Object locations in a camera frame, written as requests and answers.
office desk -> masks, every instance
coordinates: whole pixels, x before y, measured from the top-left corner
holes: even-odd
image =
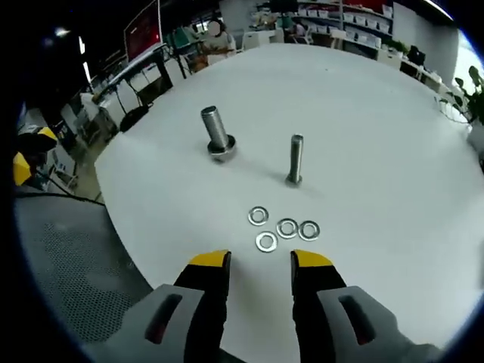
[[[242,49],[249,50],[272,43],[284,43],[284,31],[282,29],[245,32],[242,39]]]
[[[437,74],[426,71],[423,67],[410,62],[408,59],[402,59],[402,63],[415,68],[417,71],[417,80],[422,82],[433,91],[440,93],[440,89],[443,84],[442,78],[440,78]]]
[[[181,59],[181,63],[186,69],[188,69],[187,62],[184,58]],[[165,68],[174,87],[176,87],[180,82],[185,80],[176,59],[168,59],[165,62]],[[144,75],[141,73],[136,74],[130,80],[130,83],[136,91],[140,91],[151,82],[154,82],[155,79],[158,79],[160,77],[160,71],[156,66],[148,67],[147,70],[144,72]],[[128,83],[125,80],[118,79],[117,85],[119,100],[121,100],[121,102],[123,103],[126,112],[129,112],[130,110],[138,107],[139,103],[136,94],[133,92],[132,88],[129,87]],[[123,120],[123,117],[125,116],[125,113],[121,108],[121,105],[119,104],[119,100],[116,96],[116,93],[112,92],[110,94],[106,94],[103,101],[99,103],[99,107],[106,110],[106,112],[110,115],[110,118],[113,120],[118,128],[121,121]]]
[[[95,166],[107,210],[152,287],[198,253],[232,251],[222,348],[250,362],[299,361],[290,251],[322,253],[348,285],[396,314],[416,343],[442,346],[479,296],[484,179],[455,123],[425,85],[378,62],[310,45],[272,44],[208,67],[154,102]],[[237,139],[207,155],[200,111],[219,108]],[[288,188],[290,137],[305,137],[303,181]],[[270,213],[260,228],[253,206]],[[313,242],[255,238],[311,219]]]

black office chair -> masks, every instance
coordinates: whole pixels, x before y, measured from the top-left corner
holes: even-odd
[[[82,343],[106,340],[121,326],[125,311],[153,290],[104,205],[28,190],[16,198],[15,214],[39,289]]]

storage bin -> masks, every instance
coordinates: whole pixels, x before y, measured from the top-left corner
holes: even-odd
[[[376,20],[367,19],[366,23],[367,23],[368,27],[370,27],[371,29],[376,29],[377,26],[378,26],[378,22]]]
[[[344,14],[344,19],[348,23],[353,23],[355,21],[355,15],[353,15],[353,14]]]
[[[360,15],[356,15],[355,16],[355,19],[356,19],[356,23],[358,25],[366,25],[366,17],[362,17]]]
[[[326,25],[318,25],[317,27],[319,34],[327,34],[327,26]]]
[[[380,30],[384,33],[389,33],[390,32],[390,25],[386,23],[380,23],[379,24]]]
[[[346,31],[346,38],[349,39],[349,40],[355,40],[355,37],[356,37],[356,32],[352,31],[352,30],[347,30]]]
[[[328,25],[327,26],[327,33],[331,34],[331,30],[338,30],[338,28],[336,28],[335,26]]]
[[[389,18],[393,18],[393,8],[388,5],[382,5],[383,6],[383,15]]]

white wall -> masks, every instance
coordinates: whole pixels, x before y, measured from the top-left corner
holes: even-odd
[[[406,45],[416,45],[426,54],[425,67],[435,70],[450,85],[458,56],[457,27],[435,26],[396,2],[393,7],[393,38]]]
[[[482,66],[482,62],[465,35],[462,32],[459,32],[459,49],[454,78],[457,77],[462,79],[464,81],[464,88],[472,94],[474,92],[474,86],[472,79],[469,76],[470,66],[475,66],[480,75],[484,77],[484,67]]]
[[[260,2],[260,0],[221,0],[219,7],[227,30],[230,33],[249,30],[249,26],[252,24],[250,12]]]

metal washer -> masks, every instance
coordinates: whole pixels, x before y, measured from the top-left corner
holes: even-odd
[[[293,230],[289,234],[284,233],[284,231],[282,230],[282,227],[284,225],[291,225],[293,227]],[[286,240],[289,240],[290,238],[294,238],[297,235],[298,225],[297,225],[297,222],[294,219],[283,218],[276,224],[275,230],[279,234],[279,236],[281,236],[282,238],[284,238]]]
[[[307,227],[308,225],[315,229],[315,232],[310,236],[304,233],[304,227]],[[313,221],[304,221],[299,226],[299,236],[301,237],[301,239],[307,240],[309,242],[312,240],[317,240],[320,232],[321,232],[321,229],[319,228],[318,223]]]
[[[262,213],[262,220],[260,221],[256,221],[254,219],[254,214],[256,214],[257,212]],[[249,219],[251,225],[264,225],[269,220],[269,212],[263,206],[255,206],[249,211],[249,215],[247,216],[247,218]]]
[[[264,237],[270,237],[272,239],[271,246],[264,247],[261,244],[262,239]],[[256,246],[262,252],[265,252],[265,253],[272,252],[273,250],[275,250],[276,248],[278,248],[278,237],[275,234],[273,234],[272,232],[269,232],[269,231],[261,232],[256,237]]]

